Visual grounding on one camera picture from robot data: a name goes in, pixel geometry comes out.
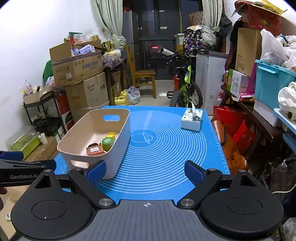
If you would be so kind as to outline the white plastic bag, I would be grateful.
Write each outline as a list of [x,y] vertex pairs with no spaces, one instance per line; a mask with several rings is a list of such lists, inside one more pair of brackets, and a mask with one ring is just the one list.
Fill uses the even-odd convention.
[[136,87],[131,86],[129,89],[126,90],[126,92],[130,105],[135,105],[140,102],[140,91]]

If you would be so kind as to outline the green black children's bicycle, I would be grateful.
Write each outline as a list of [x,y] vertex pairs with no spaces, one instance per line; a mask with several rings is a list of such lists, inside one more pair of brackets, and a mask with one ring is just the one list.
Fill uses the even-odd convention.
[[174,53],[168,49],[162,48],[160,54],[165,55],[167,64],[174,64],[173,76],[180,78],[180,90],[168,91],[167,98],[170,100],[170,107],[201,108],[203,105],[203,96],[200,88],[195,82],[195,71],[192,69],[191,53]]

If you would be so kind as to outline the white paper cup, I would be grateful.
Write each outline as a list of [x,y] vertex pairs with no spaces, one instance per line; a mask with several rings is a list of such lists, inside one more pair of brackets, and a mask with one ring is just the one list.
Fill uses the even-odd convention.
[[43,144],[43,145],[45,145],[48,141],[47,141],[47,138],[46,138],[46,136],[45,136],[45,134],[44,133],[40,133],[39,135],[38,135],[38,138],[39,138],[39,140],[41,141],[41,143]]

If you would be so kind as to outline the white patterned tissue box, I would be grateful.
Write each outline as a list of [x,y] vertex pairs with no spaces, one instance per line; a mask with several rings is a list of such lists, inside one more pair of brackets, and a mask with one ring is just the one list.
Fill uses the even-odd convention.
[[202,116],[202,109],[195,108],[194,105],[192,105],[191,108],[186,108],[186,111],[181,118],[181,128],[199,132],[202,123]]

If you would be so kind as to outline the white cabinet appliance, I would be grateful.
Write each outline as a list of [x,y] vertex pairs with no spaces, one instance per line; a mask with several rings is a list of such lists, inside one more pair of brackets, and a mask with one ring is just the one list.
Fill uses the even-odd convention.
[[218,98],[227,56],[213,51],[196,55],[195,81],[203,96],[202,108],[208,115],[213,115],[213,107],[221,102]]

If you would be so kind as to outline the brown cardboard box with text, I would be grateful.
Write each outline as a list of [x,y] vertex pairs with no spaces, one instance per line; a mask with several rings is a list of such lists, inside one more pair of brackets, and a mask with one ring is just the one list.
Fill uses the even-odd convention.
[[40,144],[24,162],[52,160],[59,154],[55,137],[47,137],[46,144]]

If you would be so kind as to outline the large stacked cardboard box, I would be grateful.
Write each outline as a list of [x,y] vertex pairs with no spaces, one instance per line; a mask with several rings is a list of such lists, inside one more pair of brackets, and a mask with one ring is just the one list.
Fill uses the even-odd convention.
[[70,110],[76,123],[91,110],[109,105],[105,73],[65,87]]

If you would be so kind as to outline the red shopping bag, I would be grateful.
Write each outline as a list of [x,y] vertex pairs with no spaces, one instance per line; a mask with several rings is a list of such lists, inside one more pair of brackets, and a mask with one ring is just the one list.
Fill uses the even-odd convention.
[[221,121],[240,154],[245,154],[255,139],[255,132],[247,126],[247,114],[227,106],[214,106],[213,120]]

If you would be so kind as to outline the red patterned gift box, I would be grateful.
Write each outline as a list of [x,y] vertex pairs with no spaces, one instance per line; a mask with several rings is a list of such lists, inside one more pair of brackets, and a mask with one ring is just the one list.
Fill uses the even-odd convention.
[[86,148],[86,154],[87,156],[101,156],[105,154],[105,151],[101,143],[93,143]]

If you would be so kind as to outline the yellow toy launcher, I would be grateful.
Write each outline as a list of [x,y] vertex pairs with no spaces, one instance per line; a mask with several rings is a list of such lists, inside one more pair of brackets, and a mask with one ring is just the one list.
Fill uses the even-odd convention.
[[116,140],[115,132],[109,132],[105,137],[112,138],[114,141]]

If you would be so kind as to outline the green cylindrical container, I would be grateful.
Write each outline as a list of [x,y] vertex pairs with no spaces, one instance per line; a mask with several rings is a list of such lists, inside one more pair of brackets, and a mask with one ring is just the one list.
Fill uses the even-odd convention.
[[103,150],[108,152],[114,144],[114,139],[112,137],[106,137],[102,140],[101,144],[102,144]]

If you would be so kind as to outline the beige plastic storage basket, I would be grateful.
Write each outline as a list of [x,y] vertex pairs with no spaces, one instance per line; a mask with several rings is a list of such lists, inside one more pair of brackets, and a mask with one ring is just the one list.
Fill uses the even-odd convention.
[[[102,144],[110,133],[115,133],[115,141],[103,155],[88,156],[89,145]],[[104,179],[113,178],[121,165],[130,142],[130,110],[105,107],[86,113],[67,132],[57,145],[69,169],[87,168],[99,160],[106,163]]]

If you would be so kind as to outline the open top cardboard box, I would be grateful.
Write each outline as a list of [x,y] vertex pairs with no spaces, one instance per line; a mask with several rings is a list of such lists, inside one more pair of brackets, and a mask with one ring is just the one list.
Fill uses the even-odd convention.
[[49,49],[55,84],[78,84],[103,72],[100,40],[78,44],[65,42]]

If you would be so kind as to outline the teal plastic storage bin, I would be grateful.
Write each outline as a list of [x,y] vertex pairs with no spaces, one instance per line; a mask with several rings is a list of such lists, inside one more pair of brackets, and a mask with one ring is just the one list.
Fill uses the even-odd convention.
[[278,108],[278,92],[295,81],[295,71],[255,60],[255,98],[271,109]]

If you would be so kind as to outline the red white appliance box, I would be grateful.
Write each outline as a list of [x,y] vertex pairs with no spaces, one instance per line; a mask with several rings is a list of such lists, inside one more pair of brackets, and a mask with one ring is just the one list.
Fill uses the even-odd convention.
[[74,126],[75,123],[71,113],[67,95],[65,93],[60,94],[58,97],[56,97],[56,102],[63,121],[63,125],[65,127],[66,132],[68,132]]

